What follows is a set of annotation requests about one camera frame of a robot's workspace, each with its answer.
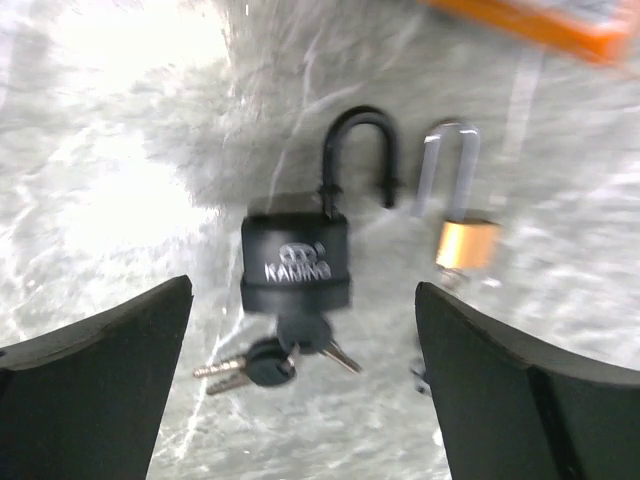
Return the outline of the black-headed key bunch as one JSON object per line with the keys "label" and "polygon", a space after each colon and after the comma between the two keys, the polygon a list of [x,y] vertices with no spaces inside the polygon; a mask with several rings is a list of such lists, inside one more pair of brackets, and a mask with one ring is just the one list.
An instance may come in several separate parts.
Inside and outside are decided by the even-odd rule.
{"label": "black-headed key bunch", "polygon": [[480,359],[473,343],[489,339],[495,319],[458,296],[459,274],[442,272],[437,281],[421,281],[415,292],[419,356],[409,367],[414,388],[431,396],[438,378],[463,382]]}

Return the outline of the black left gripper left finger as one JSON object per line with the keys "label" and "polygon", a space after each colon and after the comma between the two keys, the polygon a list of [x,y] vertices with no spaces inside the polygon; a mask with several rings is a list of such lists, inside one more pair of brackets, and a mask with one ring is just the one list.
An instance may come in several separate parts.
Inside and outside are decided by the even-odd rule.
{"label": "black left gripper left finger", "polygon": [[178,276],[2,348],[2,478],[145,478],[192,303]]}

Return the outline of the brass padlock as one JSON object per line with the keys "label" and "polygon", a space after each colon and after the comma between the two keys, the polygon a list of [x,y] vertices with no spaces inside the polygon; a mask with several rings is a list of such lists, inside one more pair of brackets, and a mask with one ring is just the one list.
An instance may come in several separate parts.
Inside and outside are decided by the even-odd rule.
{"label": "brass padlock", "polygon": [[442,140],[454,130],[461,137],[461,152],[454,190],[439,237],[435,263],[443,270],[480,269],[489,265],[500,225],[469,215],[467,203],[471,194],[475,167],[479,159],[479,130],[462,118],[447,118],[436,122],[424,138],[424,153],[413,213],[422,217],[434,185]]}

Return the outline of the black Kaijing padlock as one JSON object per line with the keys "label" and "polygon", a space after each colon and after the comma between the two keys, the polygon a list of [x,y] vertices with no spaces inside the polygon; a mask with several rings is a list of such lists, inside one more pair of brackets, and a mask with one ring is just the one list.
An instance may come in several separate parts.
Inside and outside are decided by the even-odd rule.
{"label": "black Kaijing padlock", "polygon": [[338,171],[343,140],[359,125],[381,132],[381,205],[396,206],[400,143],[392,117],[373,106],[351,108],[336,118],[324,140],[319,209],[244,218],[240,290],[246,312],[296,317],[351,305],[349,223],[336,202],[342,192]]}

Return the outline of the black-headed keys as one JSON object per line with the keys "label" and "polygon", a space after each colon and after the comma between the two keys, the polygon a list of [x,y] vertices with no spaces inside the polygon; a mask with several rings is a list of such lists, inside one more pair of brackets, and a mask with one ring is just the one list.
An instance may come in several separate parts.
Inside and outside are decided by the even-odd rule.
{"label": "black-headed keys", "polygon": [[297,376],[301,358],[322,355],[350,373],[362,367],[334,339],[333,326],[322,314],[280,316],[271,337],[255,341],[245,352],[193,371],[195,378],[221,375],[223,378],[206,387],[215,396],[248,385],[276,388]]}

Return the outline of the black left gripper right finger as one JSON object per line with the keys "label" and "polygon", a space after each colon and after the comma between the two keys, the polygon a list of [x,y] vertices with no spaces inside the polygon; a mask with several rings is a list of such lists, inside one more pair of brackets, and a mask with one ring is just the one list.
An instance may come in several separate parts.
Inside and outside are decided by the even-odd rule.
{"label": "black left gripper right finger", "polygon": [[466,381],[438,378],[455,479],[636,479],[639,373],[495,319]]}

